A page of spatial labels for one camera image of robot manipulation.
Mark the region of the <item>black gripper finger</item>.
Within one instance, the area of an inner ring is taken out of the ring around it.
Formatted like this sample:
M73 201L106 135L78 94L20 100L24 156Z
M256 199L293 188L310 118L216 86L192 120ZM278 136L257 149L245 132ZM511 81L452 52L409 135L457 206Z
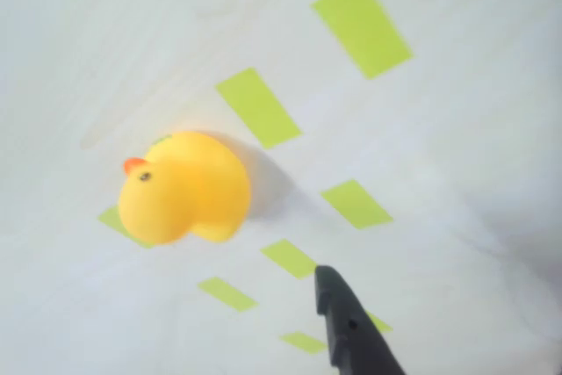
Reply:
M342 375L404 375L342 275L330 266L318 265L314 282L316 310L325 318L331 365Z

